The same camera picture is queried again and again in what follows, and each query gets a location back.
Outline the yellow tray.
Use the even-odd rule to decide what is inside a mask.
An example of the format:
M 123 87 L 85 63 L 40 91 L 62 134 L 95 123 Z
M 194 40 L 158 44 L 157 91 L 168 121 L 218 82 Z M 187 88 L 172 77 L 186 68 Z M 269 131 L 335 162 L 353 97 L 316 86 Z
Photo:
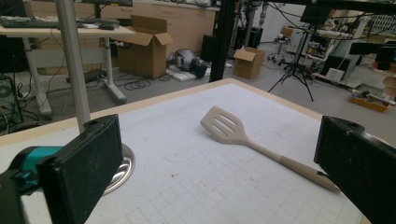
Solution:
M 349 101 L 355 105 L 360 105 L 365 108 L 369 108 L 371 110 L 381 113 L 389 109 L 388 103 L 383 103 L 377 100 L 370 99 L 369 97 L 361 95 L 360 93 L 357 92 L 353 92 L 351 94 Z

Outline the black computer tower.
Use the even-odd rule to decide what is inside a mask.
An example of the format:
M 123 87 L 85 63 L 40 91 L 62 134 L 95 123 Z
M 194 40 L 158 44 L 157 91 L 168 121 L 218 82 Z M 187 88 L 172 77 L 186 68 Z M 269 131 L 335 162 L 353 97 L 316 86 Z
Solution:
M 0 75 L 0 125 L 21 123 L 21 111 L 11 77 Z

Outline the black metal frame post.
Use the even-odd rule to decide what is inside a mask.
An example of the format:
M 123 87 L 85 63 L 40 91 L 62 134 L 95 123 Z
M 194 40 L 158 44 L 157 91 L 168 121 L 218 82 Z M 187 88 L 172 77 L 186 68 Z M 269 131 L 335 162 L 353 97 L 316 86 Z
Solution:
M 215 55 L 211 65 L 210 82 L 222 80 L 227 52 L 233 31 L 234 0 L 221 0 L 219 23 L 216 33 Z

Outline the white-legged wooden desk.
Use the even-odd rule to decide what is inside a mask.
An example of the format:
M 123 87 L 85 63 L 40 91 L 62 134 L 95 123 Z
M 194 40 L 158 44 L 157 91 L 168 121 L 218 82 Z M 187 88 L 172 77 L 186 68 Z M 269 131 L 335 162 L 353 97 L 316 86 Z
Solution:
M 113 83 L 109 39 L 116 39 L 122 36 L 132 35 L 133 33 L 133 31 L 128 30 L 122 26 L 120 26 L 119 28 L 115 28 L 112 31 L 78 28 L 78 39 L 80 37 L 85 37 L 103 38 L 105 40 L 105 45 L 103 47 L 81 50 L 82 65 L 84 63 L 103 63 L 106 66 L 107 75 L 105 85 L 121 104 L 126 103 L 126 96 Z M 6 37 L 20 37 L 22 39 L 25 54 L 30 66 L 30 71 L 34 78 L 35 97 L 39 113 L 45 117 L 51 117 L 52 111 L 50 108 L 49 98 L 45 93 L 43 86 L 41 85 L 41 81 L 37 73 L 37 68 L 48 67 L 51 66 L 51 63 L 57 63 L 62 59 L 65 59 L 64 49 L 32 49 L 29 39 L 34 37 L 53 37 L 54 39 L 60 38 L 62 40 L 61 30 L 58 30 L 57 28 L 4 28 L 0 25 L 0 35 L 5 35 Z

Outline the small open cardboard box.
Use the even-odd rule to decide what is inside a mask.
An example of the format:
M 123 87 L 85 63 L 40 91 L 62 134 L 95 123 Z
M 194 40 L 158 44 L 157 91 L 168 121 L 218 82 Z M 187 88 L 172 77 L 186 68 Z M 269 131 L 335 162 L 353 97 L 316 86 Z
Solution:
M 263 50 L 254 48 L 238 49 L 234 53 L 233 73 L 236 76 L 253 79 L 262 68 L 262 62 L 265 57 Z

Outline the white grid mat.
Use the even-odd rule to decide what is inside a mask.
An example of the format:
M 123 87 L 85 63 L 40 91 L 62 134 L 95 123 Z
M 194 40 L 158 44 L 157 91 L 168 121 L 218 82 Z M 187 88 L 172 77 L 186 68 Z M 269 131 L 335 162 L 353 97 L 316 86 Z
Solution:
M 319 114 L 263 91 L 229 83 L 119 106 L 136 165 L 86 224 L 360 224 L 345 195 L 214 140 L 201 125 L 213 106 L 240 118 L 259 145 L 313 164 Z

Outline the large open cardboard box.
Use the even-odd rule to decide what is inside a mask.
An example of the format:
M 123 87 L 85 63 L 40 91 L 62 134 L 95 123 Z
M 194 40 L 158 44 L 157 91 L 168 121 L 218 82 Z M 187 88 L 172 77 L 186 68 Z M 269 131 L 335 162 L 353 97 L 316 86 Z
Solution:
M 157 79 L 166 73 L 167 46 L 173 38 L 167 32 L 167 20 L 131 16 L 132 35 L 117 38 L 118 66 L 121 72 Z

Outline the black tripod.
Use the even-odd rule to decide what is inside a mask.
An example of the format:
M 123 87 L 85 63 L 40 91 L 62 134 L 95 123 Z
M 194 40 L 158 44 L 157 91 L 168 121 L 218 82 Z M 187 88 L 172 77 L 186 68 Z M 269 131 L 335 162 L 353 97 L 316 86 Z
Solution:
M 306 39 L 307 39 L 307 33 L 304 33 L 299 42 L 296 54 L 293 58 L 291 65 L 287 69 L 286 73 L 282 75 L 281 78 L 270 88 L 269 92 L 271 92 L 277 85 L 282 85 L 288 78 L 293 77 L 297 79 L 302 85 L 305 86 L 311 101 L 314 101 L 313 95 L 311 93 L 311 90 L 308 86 L 308 83 L 304 75 L 304 72 L 306 72 L 307 69 L 305 68 L 304 65 L 300 64 L 300 59 L 302 56 Z

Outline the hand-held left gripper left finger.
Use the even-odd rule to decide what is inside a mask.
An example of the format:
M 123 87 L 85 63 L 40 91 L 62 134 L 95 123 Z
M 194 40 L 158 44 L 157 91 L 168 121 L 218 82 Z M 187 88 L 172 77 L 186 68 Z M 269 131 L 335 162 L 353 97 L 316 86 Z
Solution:
M 85 131 L 35 167 L 53 224 L 84 224 L 123 161 L 119 117 L 85 124 Z

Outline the metal hook stand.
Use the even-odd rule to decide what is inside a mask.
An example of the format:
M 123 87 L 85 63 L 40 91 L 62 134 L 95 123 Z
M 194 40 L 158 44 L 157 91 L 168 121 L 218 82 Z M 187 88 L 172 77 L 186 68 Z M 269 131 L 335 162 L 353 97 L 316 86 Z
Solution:
M 60 24 L 64 56 L 69 72 L 78 129 L 80 133 L 83 133 L 85 131 L 84 124 L 91 120 L 91 112 L 83 78 L 82 56 L 79 46 L 74 3 L 72 0 L 54 0 L 54 2 Z M 122 144 L 121 152 L 123 161 L 107 186 L 104 192 L 105 195 L 119 188 L 134 171 L 135 156 L 133 151 Z

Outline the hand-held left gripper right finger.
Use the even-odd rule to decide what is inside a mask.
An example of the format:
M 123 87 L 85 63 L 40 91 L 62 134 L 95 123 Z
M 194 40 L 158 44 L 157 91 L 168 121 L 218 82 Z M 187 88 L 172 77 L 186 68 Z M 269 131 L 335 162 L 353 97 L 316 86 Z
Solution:
M 372 224 L 396 224 L 396 148 L 358 123 L 324 116 L 314 162 Z

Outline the beige slotted spatula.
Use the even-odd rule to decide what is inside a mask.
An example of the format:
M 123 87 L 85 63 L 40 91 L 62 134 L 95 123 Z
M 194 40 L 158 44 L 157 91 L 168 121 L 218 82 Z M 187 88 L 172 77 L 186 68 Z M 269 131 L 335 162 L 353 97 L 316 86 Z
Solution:
M 222 144 L 250 147 L 315 184 L 334 192 L 340 192 L 340 189 L 321 171 L 280 155 L 250 140 L 245 132 L 243 122 L 237 116 L 218 106 L 211 107 L 200 123 Z

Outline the black keyboard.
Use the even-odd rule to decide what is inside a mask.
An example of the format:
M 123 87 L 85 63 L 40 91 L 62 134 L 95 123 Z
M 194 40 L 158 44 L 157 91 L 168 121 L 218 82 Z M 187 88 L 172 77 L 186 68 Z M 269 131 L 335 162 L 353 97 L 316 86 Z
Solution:
M 0 24 L 5 28 L 58 28 L 57 21 L 1 16 Z

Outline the grey backpack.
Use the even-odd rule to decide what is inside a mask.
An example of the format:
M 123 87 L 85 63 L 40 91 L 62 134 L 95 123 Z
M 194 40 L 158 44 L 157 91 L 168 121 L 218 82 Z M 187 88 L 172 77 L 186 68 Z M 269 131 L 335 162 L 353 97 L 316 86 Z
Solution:
M 198 79 L 205 75 L 207 66 L 200 62 L 190 49 L 178 49 L 175 52 L 176 67 L 194 74 Z

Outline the flat black floor device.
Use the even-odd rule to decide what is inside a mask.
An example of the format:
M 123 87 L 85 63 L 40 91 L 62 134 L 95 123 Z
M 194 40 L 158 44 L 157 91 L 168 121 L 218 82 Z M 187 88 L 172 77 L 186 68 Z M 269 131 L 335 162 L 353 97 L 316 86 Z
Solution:
M 93 69 L 84 73 L 84 80 L 86 83 L 97 81 L 106 76 L 106 71 L 102 69 Z

